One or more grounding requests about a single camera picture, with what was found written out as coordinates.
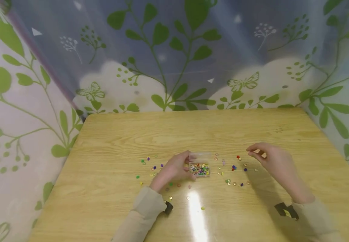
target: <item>hand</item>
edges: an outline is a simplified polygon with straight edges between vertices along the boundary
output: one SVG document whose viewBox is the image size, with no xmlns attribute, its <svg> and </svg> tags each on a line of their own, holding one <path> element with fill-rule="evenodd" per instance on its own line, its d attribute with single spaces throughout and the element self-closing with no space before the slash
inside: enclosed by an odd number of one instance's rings
<svg viewBox="0 0 349 242">
<path fill-rule="evenodd" d="M 294 202 L 314 201 L 314 195 L 298 175 L 293 159 L 285 150 L 269 143 L 256 143 L 247 148 L 248 155 L 257 159 L 270 175 L 290 194 Z"/>
<path fill-rule="evenodd" d="M 196 176 L 189 172 L 189 167 L 184 166 L 184 164 L 189 163 L 189 153 L 190 151 L 187 150 L 174 155 L 154 177 L 150 184 L 150 188 L 159 193 L 159 191 L 172 180 L 195 180 Z"/>
</svg>

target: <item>forearm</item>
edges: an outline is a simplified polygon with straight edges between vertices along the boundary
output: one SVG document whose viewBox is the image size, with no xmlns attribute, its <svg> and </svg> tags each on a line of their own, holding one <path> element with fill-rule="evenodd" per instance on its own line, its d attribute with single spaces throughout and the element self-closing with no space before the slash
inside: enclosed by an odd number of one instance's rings
<svg viewBox="0 0 349 242">
<path fill-rule="evenodd" d="M 157 216 L 166 209 L 162 196 L 144 187 L 138 194 L 131 210 L 118 228 L 112 242 L 142 242 Z"/>
</svg>

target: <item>finger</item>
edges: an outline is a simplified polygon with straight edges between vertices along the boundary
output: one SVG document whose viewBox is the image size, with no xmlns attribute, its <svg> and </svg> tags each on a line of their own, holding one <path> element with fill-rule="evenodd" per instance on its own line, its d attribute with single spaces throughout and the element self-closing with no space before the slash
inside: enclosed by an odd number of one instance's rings
<svg viewBox="0 0 349 242">
<path fill-rule="evenodd" d="M 261 142 L 261 143 L 255 143 L 251 146 L 249 146 L 246 151 L 253 152 L 255 150 L 263 150 L 264 152 L 268 152 L 273 146 L 269 143 L 266 142 Z"/>
<path fill-rule="evenodd" d="M 261 155 L 255 152 L 248 152 L 248 155 L 257 159 L 262 165 L 266 161 Z"/>
</svg>

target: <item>black object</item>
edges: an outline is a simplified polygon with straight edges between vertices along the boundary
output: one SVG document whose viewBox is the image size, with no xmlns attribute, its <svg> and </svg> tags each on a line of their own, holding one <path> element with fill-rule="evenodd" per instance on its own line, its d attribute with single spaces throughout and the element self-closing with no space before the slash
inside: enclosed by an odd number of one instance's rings
<svg viewBox="0 0 349 242">
<path fill-rule="evenodd" d="M 165 204 L 166 204 L 166 209 L 165 209 L 164 213 L 165 213 L 166 215 L 169 215 L 170 212 L 171 212 L 172 209 L 173 209 L 173 205 L 172 205 L 170 202 L 168 202 L 168 201 L 165 201 Z"/>
</svg>

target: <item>wooden table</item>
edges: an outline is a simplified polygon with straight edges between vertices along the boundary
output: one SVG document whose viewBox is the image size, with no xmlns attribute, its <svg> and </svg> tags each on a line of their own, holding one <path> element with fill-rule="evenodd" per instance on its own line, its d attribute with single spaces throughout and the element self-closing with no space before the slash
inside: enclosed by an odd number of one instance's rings
<svg viewBox="0 0 349 242">
<path fill-rule="evenodd" d="M 219 160 L 210 164 L 209 178 L 168 186 L 162 195 L 173 197 L 174 209 L 159 216 L 145 241 L 301 241 L 297 223 L 273 207 L 289 205 L 291 199 L 245 152 L 259 141 L 291 152 L 349 241 L 349 166 L 298 108 L 90 115 L 29 241 L 109 242 L 131 209 L 139 183 L 149 185 L 152 166 L 159 168 L 187 149 L 218 153 Z M 151 160 L 142 165 L 147 156 Z M 228 178 L 245 185 L 228 186 Z"/>
</svg>

